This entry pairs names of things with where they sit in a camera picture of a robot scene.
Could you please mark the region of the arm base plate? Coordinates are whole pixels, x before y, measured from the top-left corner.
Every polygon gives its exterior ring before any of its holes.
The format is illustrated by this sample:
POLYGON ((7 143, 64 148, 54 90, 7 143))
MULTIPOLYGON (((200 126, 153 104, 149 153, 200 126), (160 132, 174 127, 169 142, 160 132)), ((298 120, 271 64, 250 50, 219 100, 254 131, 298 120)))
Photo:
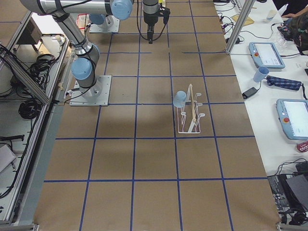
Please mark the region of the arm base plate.
POLYGON ((112 76, 96 76, 96 83, 90 89, 80 88, 75 81, 75 88, 72 98, 69 101, 70 106, 107 106, 111 88, 112 76))
POLYGON ((112 15, 105 17, 102 24, 99 24, 99 22, 100 21, 91 23, 91 34, 108 34, 117 33, 119 31, 120 20, 112 15))

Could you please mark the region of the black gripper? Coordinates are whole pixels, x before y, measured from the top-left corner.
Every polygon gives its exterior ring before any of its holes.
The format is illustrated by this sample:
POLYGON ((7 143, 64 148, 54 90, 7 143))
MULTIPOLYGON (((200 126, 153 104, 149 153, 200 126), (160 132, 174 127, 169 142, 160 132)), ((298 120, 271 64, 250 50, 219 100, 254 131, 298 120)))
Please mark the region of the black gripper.
POLYGON ((144 13, 144 22, 147 24, 147 39, 148 43, 153 43, 154 26, 158 22, 158 16, 156 14, 144 13))

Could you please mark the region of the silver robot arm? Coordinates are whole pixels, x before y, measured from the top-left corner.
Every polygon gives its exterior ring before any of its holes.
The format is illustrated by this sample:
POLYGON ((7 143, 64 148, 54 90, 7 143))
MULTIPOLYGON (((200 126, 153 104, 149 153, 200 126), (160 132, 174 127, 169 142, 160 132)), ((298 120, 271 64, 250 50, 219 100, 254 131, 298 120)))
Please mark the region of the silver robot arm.
POLYGON ((99 49, 91 43, 71 17, 73 13, 110 16, 119 20, 129 18, 134 2, 132 0, 23 0, 28 10, 40 15, 51 15, 75 48, 77 59, 71 65, 71 72, 84 94, 98 91, 95 75, 99 60, 99 49))
POLYGON ((90 14, 89 19, 93 24, 96 24, 101 28, 109 28, 114 24, 114 20, 111 15, 90 14))

